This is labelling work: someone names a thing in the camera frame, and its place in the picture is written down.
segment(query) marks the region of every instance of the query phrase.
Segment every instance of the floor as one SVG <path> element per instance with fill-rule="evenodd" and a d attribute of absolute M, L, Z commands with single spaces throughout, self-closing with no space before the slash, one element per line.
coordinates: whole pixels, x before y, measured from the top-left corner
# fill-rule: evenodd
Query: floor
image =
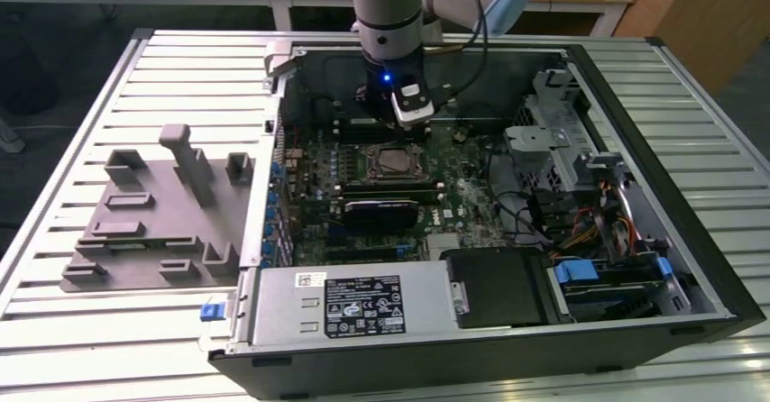
<path fill-rule="evenodd" d="M 345 31 L 350 10 L 322 9 L 302 14 L 305 31 Z M 3 115 L 27 142 L 20 154 L 0 152 L 0 256 L 89 113 L 134 29 L 273 30 L 266 7 L 0 5 L 3 37 L 20 34 L 30 42 L 61 89 L 57 105 L 35 116 Z M 770 158 L 770 42 L 754 54 L 733 83 L 717 97 L 765 157 Z"/>

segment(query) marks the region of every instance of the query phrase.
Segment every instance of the aluminum extrusion table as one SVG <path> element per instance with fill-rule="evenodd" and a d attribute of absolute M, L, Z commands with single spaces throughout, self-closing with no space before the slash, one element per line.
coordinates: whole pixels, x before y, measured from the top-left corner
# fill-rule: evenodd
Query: aluminum extrusion table
<path fill-rule="evenodd" d="M 230 330 L 229 322 L 202 326 L 201 305 L 234 287 L 67 294 L 59 280 L 105 190 L 113 149 L 170 160 L 155 141 L 165 123 L 182 122 L 210 159 L 262 145 L 261 123 L 278 108 L 263 89 L 263 55 L 279 37 L 355 40 L 335 33 L 138 31 L 0 263 L 0 401 L 253 400 L 202 351 L 223 346 Z M 770 164 L 666 47 L 642 39 L 502 39 L 554 40 L 584 44 L 770 314 Z M 202 332 L 213 338 L 207 346 Z M 766 400 L 769 371 L 765 322 L 636 370 L 334 400 Z"/>

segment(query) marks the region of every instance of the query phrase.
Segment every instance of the gray bracket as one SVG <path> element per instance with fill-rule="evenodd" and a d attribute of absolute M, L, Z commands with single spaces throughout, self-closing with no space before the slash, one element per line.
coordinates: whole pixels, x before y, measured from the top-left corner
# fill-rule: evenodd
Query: gray bracket
<path fill-rule="evenodd" d="M 297 63 L 291 57 L 291 51 L 291 41 L 283 40 L 267 43 L 265 49 L 265 70 L 267 70 L 267 77 L 275 78 L 297 67 Z"/>
<path fill-rule="evenodd" d="M 602 179 L 605 172 L 612 171 L 624 162 L 624 157 L 616 152 L 582 154 L 573 163 L 578 175 L 578 185 L 592 186 Z"/>
<path fill-rule="evenodd" d="M 175 160 L 114 151 L 107 184 L 66 268 L 66 291 L 230 286 L 238 282 L 254 163 L 206 159 L 190 127 L 167 125 Z"/>
<path fill-rule="evenodd" d="M 509 127 L 506 136 L 510 149 L 516 151 L 542 152 L 569 147 L 569 139 L 564 134 L 554 133 L 548 127 L 537 125 Z"/>

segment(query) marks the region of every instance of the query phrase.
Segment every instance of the power supply label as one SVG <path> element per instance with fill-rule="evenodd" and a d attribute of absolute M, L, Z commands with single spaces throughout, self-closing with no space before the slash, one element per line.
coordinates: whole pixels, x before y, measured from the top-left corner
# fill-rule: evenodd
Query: power supply label
<path fill-rule="evenodd" d="M 401 278 L 327 279 L 325 333 L 338 337 L 408 332 Z"/>

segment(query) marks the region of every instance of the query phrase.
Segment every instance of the blue latch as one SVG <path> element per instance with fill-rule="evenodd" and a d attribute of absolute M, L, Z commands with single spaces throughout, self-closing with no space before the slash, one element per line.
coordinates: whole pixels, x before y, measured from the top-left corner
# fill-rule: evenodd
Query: blue latch
<path fill-rule="evenodd" d="M 226 320 L 226 304 L 209 303 L 202 306 L 202 322 L 211 323 L 213 321 Z"/>
<path fill-rule="evenodd" d="M 598 280 L 600 274 L 590 260 L 565 260 L 554 267 L 558 283 Z"/>
<path fill-rule="evenodd" d="M 397 258 L 403 258 L 410 250 L 412 244 L 399 244 L 397 246 Z"/>
<path fill-rule="evenodd" d="M 274 245 L 270 242 L 263 243 L 263 255 L 274 254 Z"/>
<path fill-rule="evenodd" d="M 658 263 L 658 268 L 664 273 L 664 279 L 668 278 L 672 274 L 674 274 L 674 270 L 672 269 L 672 263 L 666 258 L 658 258 L 656 262 Z"/>

